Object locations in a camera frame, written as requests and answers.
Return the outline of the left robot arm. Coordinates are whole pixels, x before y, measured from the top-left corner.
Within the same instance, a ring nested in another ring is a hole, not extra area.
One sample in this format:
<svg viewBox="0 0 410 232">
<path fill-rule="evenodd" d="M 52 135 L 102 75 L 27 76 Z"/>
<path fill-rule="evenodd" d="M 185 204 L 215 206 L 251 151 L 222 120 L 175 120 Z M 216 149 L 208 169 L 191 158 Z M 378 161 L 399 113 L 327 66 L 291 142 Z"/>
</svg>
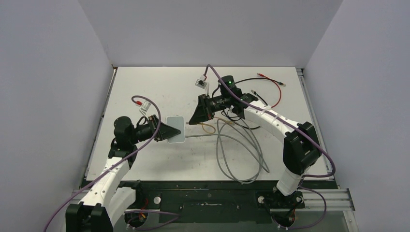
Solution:
<svg viewBox="0 0 410 232">
<path fill-rule="evenodd" d="M 169 126 L 156 115 L 147 117 L 143 125 L 133 125 L 127 116 L 114 121 L 114 139 L 104 169 L 94 180 L 87 193 L 65 212 L 67 232 L 112 232 L 116 222 L 130 206 L 138 208 L 144 203 L 144 194 L 138 191 L 139 181 L 130 185 L 121 183 L 136 160 L 137 144 L 143 141 L 163 141 L 181 130 Z"/>
</svg>

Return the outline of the grey network switch box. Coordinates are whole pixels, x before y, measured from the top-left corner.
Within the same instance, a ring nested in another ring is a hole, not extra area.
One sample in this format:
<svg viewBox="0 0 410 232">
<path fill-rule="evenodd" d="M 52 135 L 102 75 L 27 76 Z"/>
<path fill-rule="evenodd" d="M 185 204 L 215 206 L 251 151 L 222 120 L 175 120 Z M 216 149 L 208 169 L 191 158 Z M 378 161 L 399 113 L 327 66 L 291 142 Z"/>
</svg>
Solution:
<svg viewBox="0 0 410 232">
<path fill-rule="evenodd" d="M 175 130 L 175 132 L 173 132 L 173 135 L 167 139 L 167 142 L 169 144 L 184 143 L 186 140 L 184 117 L 183 116 L 168 116 L 166 118 L 166 124 Z"/>
</svg>

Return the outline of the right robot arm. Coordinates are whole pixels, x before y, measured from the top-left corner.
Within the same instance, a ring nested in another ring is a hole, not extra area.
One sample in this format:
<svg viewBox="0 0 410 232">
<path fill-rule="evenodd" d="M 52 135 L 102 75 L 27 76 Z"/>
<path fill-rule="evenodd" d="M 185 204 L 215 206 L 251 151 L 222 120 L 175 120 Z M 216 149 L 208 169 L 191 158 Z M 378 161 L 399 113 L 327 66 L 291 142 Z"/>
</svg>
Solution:
<svg viewBox="0 0 410 232">
<path fill-rule="evenodd" d="M 231 75 L 222 77 L 218 82 L 220 95 L 213 98 L 200 95 L 189 124 L 207 122 L 214 118 L 216 112 L 231 109 L 241 119 L 257 124 L 280 140 L 285 171 L 276 185 L 273 199 L 276 205 L 286 207 L 292 202 L 303 175 L 321 156 L 314 146 L 318 142 L 314 126 L 278 115 L 254 95 L 243 93 Z"/>
</svg>

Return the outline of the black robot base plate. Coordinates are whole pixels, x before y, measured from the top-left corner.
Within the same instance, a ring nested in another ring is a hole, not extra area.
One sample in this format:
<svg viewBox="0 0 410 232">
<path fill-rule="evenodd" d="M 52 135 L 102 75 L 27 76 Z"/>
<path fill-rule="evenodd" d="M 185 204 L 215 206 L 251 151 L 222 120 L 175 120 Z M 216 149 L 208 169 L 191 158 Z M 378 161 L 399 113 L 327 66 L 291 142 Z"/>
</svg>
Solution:
<svg viewBox="0 0 410 232">
<path fill-rule="evenodd" d="M 308 195 L 299 190 L 281 197 L 276 181 L 240 184 L 233 181 L 121 181 L 135 190 L 129 209 L 160 210 L 160 224 L 294 222 L 295 211 L 306 209 Z"/>
</svg>

